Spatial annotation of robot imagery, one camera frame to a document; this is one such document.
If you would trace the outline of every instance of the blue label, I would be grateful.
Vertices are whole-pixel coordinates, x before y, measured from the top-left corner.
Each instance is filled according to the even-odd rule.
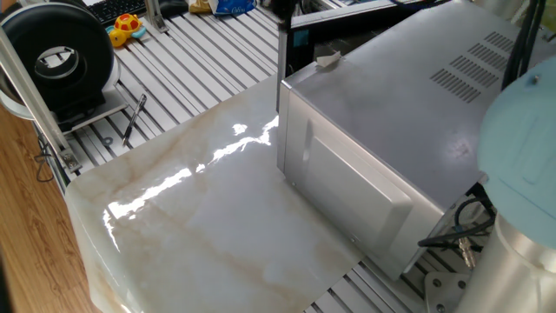
[[[221,0],[218,2],[215,15],[241,14],[251,11],[255,6],[254,0]]]

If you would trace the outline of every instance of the black cable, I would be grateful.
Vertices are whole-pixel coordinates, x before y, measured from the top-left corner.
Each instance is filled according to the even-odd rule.
[[[539,0],[531,0],[529,3],[529,8],[527,9],[525,19],[521,25],[520,33],[515,41],[512,53],[510,54],[510,58],[507,62],[504,79],[502,81],[502,90],[519,77],[521,61],[523,60],[525,46],[527,44],[527,39],[529,38],[529,32],[531,30],[538,3]]]
[[[473,199],[469,199],[469,200],[466,200],[466,201],[462,202],[460,204],[460,206],[458,207],[458,209],[453,214],[453,222],[455,223],[455,228],[458,229],[460,227],[460,214],[461,214],[461,211],[463,211],[463,209],[465,209],[471,203],[482,202],[482,201],[485,201],[485,200],[487,200],[487,198],[485,198],[485,197],[475,197]]]
[[[456,243],[430,243],[428,245],[421,246],[421,247],[441,248],[441,249],[456,249],[456,250],[460,248],[460,246],[457,245]],[[482,252],[483,247],[474,244],[474,245],[471,246],[471,250],[480,253],[480,252]]]
[[[45,145],[41,148],[41,153],[40,153],[38,156],[34,156],[35,162],[37,162],[37,163],[39,164],[39,165],[38,165],[38,170],[36,170],[36,180],[37,180],[39,183],[47,183],[47,182],[51,181],[52,179],[54,179],[54,174],[53,174],[52,177],[49,178],[49,179],[41,179],[41,177],[40,177],[40,176],[41,176],[41,172],[43,171],[43,166],[44,166],[44,164],[46,163],[46,158],[47,158],[47,157],[52,157],[51,154],[46,153],[46,149],[47,149],[47,148],[48,148],[48,145],[45,144]]]
[[[529,33],[529,38],[527,39],[525,52],[523,53],[523,60],[521,61],[520,76],[525,74],[529,69],[529,61],[531,60],[531,55],[533,53],[533,47],[535,45],[535,40],[537,39],[537,33],[539,32],[540,21],[545,13],[546,0],[539,0],[539,7],[535,13],[533,19],[533,25],[531,26],[531,31]]]
[[[427,238],[427,239],[423,239],[421,241],[419,241],[417,244],[419,244],[420,247],[427,247],[428,245],[432,244],[432,243],[438,243],[438,242],[444,242],[446,240],[453,240],[453,239],[460,239],[463,237],[467,237],[467,236],[472,236],[482,230],[486,230],[487,228],[491,227],[494,225],[494,221],[496,221],[496,217],[491,217],[488,219],[488,221],[479,224],[469,230],[465,230],[465,231],[461,231],[461,232],[457,232],[457,233],[453,233],[453,234],[448,234],[448,235],[443,235],[443,236],[436,236],[436,237],[432,237],[432,238]]]
[[[410,10],[430,9],[442,5],[444,3],[448,3],[450,1],[452,0],[425,1],[427,3],[417,4],[417,3],[403,3],[399,0],[390,0],[391,3],[396,4],[401,8],[410,9]]]

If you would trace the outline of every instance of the toy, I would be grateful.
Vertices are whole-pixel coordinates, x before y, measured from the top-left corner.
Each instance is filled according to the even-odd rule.
[[[110,26],[106,29],[109,34],[110,41],[114,48],[117,48],[125,43],[125,41],[130,38],[139,38],[147,32],[147,29],[142,26],[142,22],[139,21],[137,15],[122,14],[114,23],[114,26]]]

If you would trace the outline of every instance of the metal plate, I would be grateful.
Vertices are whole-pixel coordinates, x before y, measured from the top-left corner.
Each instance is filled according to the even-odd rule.
[[[466,274],[428,274],[425,277],[428,313],[454,313],[468,281]]]

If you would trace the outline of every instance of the white marble surface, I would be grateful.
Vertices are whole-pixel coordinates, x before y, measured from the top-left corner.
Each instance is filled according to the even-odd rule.
[[[275,77],[73,181],[108,312],[302,312],[361,253],[276,168]]]

